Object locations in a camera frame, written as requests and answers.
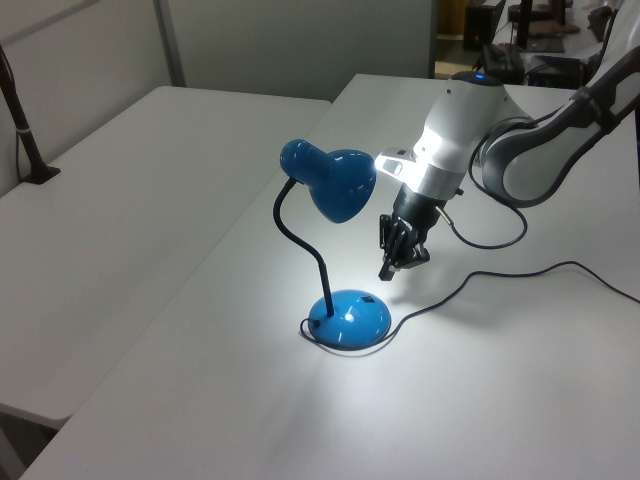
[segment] lamp shade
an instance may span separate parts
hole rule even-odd
[[[280,166],[309,188],[313,203],[334,223],[357,215],[376,184],[370,155],[358,150],[325,153],[305,140],[292,140],[284,146]]]

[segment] black pole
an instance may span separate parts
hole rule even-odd
[[[273,204],[273,220],[276,222],[278,229],[282,232],[282,234],[291,240],[296,245],[304,248],[307,252],[309,252],[318,262],[318,269],[320,270],[320,281],[322,282],[322,291],[324,292],[324,303],[327,306],[327,316],[333,317],[333,300],[331,299],[331,287],[329,287],[329,275],[327,274],[327,266],[324,263],[322,255],[309,245],[307,242],[302,240],[300,237],[295,236],[291,231],[284,226],[282,223],[282,218],[280,217],[280,209],[282,207],[282,202],[284,197],[287,196],[287,193],[293,188],[293,186],[298,183],[295,178],[289,177],[287,183],[284,184],[278,198],[276,198],[276,203]]]
[[[7,102],[11,117],[13,117],[13,123],[16,125],[16,133],[22,140],[24,150],[29,157],[29,163],[31,163],[31,175],[24,178],[25,182],[35,183],[42,185],[44,182],[60,173],[59,168],[49,167],[40,156],[40,151],[36,145],[36,140],[31,133],[31,127],[27,122],[27,117],[24,114],[22,105],[20,105],[20,99],[16,92],[15,79],[13,78],[13,72],[11,66],[7,60],[4,50],[0,45],[0,88],[2,94]]]

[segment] lamp cord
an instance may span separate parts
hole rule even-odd
[[[551,118],[553,115],[556,114],[557,111],[558,110],[554,110],[553,112],[550,112],[550,113],[548,113],[548,114],[546,114],[546,115],[544,115],[544,116],[542,116],[542,117],[540,117],[540,118],[538,118],[536,120],[527,120],[527,121],[522,121],[522,122],[514,122],[511,125],[509,125],[508,128],[506,128],[505,131],[502,132],[502,134],[504,135],[505,133],[508,133],[508,132],[510,132],[512,130],[515,130],[517,128],[523,128],[523,129],[534,128],[540,122],[543,122],[543,121],[548,120],[549,118]],[[484,143],[489,139],[489,137],[493,134],[493,132],[496,130],[496,128],[498,128],[504,122],[508,122],[508,121],[509,122],[513,122],[514,120],[517,120],[517,117],[507,118],[505,120],[502,120],[502,121],[496,123],[493,127],[491,127],[489,129],[489,131],[482,137],[480,142],[478,142],[478,144],[474,148],[473,152],[471,153],[471,158],[469,158],[469,163],[467,165],[467,172],[469,173],[469,179],[471,180],[473,185],[478,190],[480,190],[485,195],[487,195],[487,196],[491,197],[492,199],[494,199],[500,205],[503,205],[503,206],[507,207],[509,210],[511,210],[513,213],[515,213],[518,216],[518,218],[520,218],[520,221],[522,222],[522,230],[521,230],[520,234],[516,238],[514,238],[513,240],[510,240],[510,241],[508,241],[506,243],[501,243],[501,244],[498,244],[498,245],[481,245],[479,243],[474,243],[474,242],[472,242],[470,240],[467,240],[458,231],[458,229],[455,226],[455,223],[454,223],[453,219],[447,214],[447,212],[444,210],[444,208],[436,207],[436,210],[438,211],[440,216],[444,219],[444,221],[447,223],[447,225],[449,225],[449,227],[451,228],[451,231],[453,232],[453,234],[461,242],[469,245],[470,247],[478,248],[478,249],[481,249],[481,250],[498,250],[498,249],[506,248],[506,247],[514,245],[514,244],[518,243],[520,240],[522,240],[524,238],[524,236],[527,234],[527,231],[529,230],[529,224],[527,223],[526,217],[524,216],[524,214],[517,207],[511,205],[508,201],[500,198],[499,196],[495,195],[494,193],[492,193],[491,191],[487,190],[485,187],[480,185],[480,183],[476,180],[475,176],[473,175],[473,162],[478,157],[480,149],[482,148]]]
[[[531,278],[531,277],[537,277],[537,276],[543,275],[543,274],[545,274],[547,272],[550,272],[551,270],[555,270],[556,268],[567,266],[567,265],[574,265],[576,267],[581,268],[582,270],[587,272],[589,275],[594,277],[596,280],[598,280],[600,283],[602,283],[608,289],[610,289],[613,292],[617,293],[618,295],[621,295],[621,296],[631,300],[632,302],[635,302],[635,303],[640,305],[640,299],[638,299],[636,297],[633,297],[633,296],[629,295],[628,293],[625,293],[622,290],[619,290],[619,289],[615,288],[613,285],[611,285],[608,282],[606,282],[602,277],[597,275],[593,270],[589,269],[588,267],[586,267],[586,266],[582,265],[581,263],[576,262],[574,260],[567,260],[567,261],[564,261],[564,262],[556,263],[555,265],[552,265],[552,266],[550,266],[548,268],[545,268],[543,270],[539,270],[537,272],[530,272],[530,273],[501,273],[501,272],[489,272],[489,271],[484,271],[484,270],[476,270],[474,272],[471,272],[469,275],[467,275],[466,278],[464,279],[464,281],[458,286],[458,288],[456,288],[453,292],[451,292],[449,295],[447,295],[445,298],[443,298],[439,302],[434,303],[432,305],[429,305],[428,307],[421,308],[420,310],[416,310],[415,312],[410,313],[409,315],[405,316],[402,320],[400,320],[400,322],[398,323],[396,328],[393,329],[393,331],[388,333],[385,337],[380,339],[375,344],[370,345],[370,346],[365,347],[365,348],[362,348],[362,347],[360,347],[360,348],[358,348],[358,347],[334,348],[334,347],[331,347],[331,350],[357,352],[357,351],[362,351],[362,350],[365,350],[365,349],[368,350],[371,347],[375,347],[375,346],[382,345],[382,344],[384,344],[384,345],[382,345],[378,350],[380,350],[381,348],[386,347],[387,345],[389,345],[389,343],[391,343],[391,341],[393,339],[395,339],[395,337],[398,334],[398,332],[400,331],[400,329],[404,326],[404,324],[408,320],[411,320],[412,318],[415,318],[417,316],[423,315],[423,314],[425,314],[427,312],[430,312],[432,310],[435,310],[436,308],[441,307],[442,305],[447,303],[449,300],[454,298],[456,295],[458,295],[458,293],[460,293],[462,291],[462,289],[467,285],[469,280],[471,280],[473,277],[476,277],[476,276],[487,276],[487,277],[498,277],[498,278]],[[304,325],[308,321],[309,321],[309,319],[305,318],[300,323],[300,334],[302,335],[302,337],[305,340],[313,343],[316,346],[323,347],[323,348],[327,349],[327,347],[325,345],[320,344],[312,336],[310,336],[309,334],[307,334],[307,332],[305,332]]]
[[[284,187],[282,187],[278,198],[276,198],[276,201],[273,204],[273,220],[276,222],[278,230],[280,230],[280,232],[282,232],[285,237],[313,255],[313,257],[318,262],[318,269],[320,270],[320,281],[322,282],[322,291],[324,293],[324,303],[327,306],[327,316],[333,317],[334,309],[333,300],[331,299],[331,287],[329,286],[329,275],[327,274],[327,265],[324,263],[322,255],[320,255],[320,252],[318,252],[315,248],[302,240],[300,237],[294,235],[287,227],[285,227],[284,223],[282,223],[282,217],[280,216],[282,202],[296,183],[298,183],[298,181],[295,178],[289,177],[287,183],[285,183]]]

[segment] dark object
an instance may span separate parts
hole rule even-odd
[[[516,45],[523,50],[526,50],[527,48],[527,38],[529,38],[529,22],[531,22],[532,5],[533,0],[522,0],[520,2],[520,21],[518,22]]]
[[[318,262],[318,270],[320,271],[320,283],[322,284],[322,292],[324,294],[324,301],[327,308],[327,316],[333,317],[334,309],[333,300],[331,299],[331,287],[329,286],[329,275],[327,274],[327,265],[324,263],[322,255],[320,255],[320,252],[318,252],[315,248],[302,240],[300,237],[294,235],[287,227],[285,227],[284,223],[282,223],[282,217],[280,216],[280,210],[282,208],[284,197],[287,196],[289,191],[295,186],[296,183],[298,182],[291,177],[289,177],[287,183],[285,183],[282,191],[276,199],[275,204],[273,205],[273,220],[275,221],[278,230],[280,230],[280,232],[285,237],[309,252],[313,256],[313,258],[316,259],[316,262]]]
[[[20,136],[22,145],[24,145],[24,149],[29,157],[29,162],[31,163],[31,175],[25,177],[23,181],[42,185],[60,173],[60,169],[49,167],[40,156],[36,140],[33,138],[33,133],[31,133],[31,127],[29,127],[27,117],[24,114],[22,105],[20,105],[13,72],[4,54],[4,50],[2,50],[2,46],[0,46],[0,88],[2,88],[2,94],[11,112],[13,122],[16,125],[16,133]]]
[[[555,21],[560,25],[566,25],[566,0],[549,0],[549,5],[551,6],[551,14]]]
[[[435,207],[444,207],[445,203],[402,185],[393,203],[393,214],[380,215],[380,248],[384,250],[380,280],[389,281],[396,270],[429,261],[429,252],[423,244],[428,231],[440,218]]]
[[[530,21],[550,20],[553,18],[549,5],[534,5],[531,7]],[[520,21],[520,5],[511,5],[507,10],[507,20],[511,23]]]
[[[491,43],[505,2],[501,0],[497,5],[484,5],[482,0],[466,7],[462,48],[480,51],[482,45]]]
[[[604,41],[605,32],[607,29],[607,22],[613,11],[610,7],[600,7],[592,10],[589,16],[589,28],[599,42]]]
[[[522,85],[524,65],[520,50],[515,45],[484,45],[482,47],[482,65],[487,75],[502,83]]]
[[[575,58],[535,56],[528,77],[530,86],[576,90],[586,83],[586,65]]]

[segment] blue desk lamp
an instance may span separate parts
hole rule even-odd
[[[292,140],[280,154],[280,166],[289,180],[273,206],[280,231],[314,256],[320,270],[324,298],[309,312],[308,325],[317,343],[339,350],[357,350],[377,344],[389,331],[391,315],[376,296],[361,290],[331,292],[327,267],[311,245],[282,223],[282,202],[296,183],[309,188],[322,214],[334,223],[353,218],[367,203],[376,183],[371,156],[357,150],[325,153],[304,140]]]

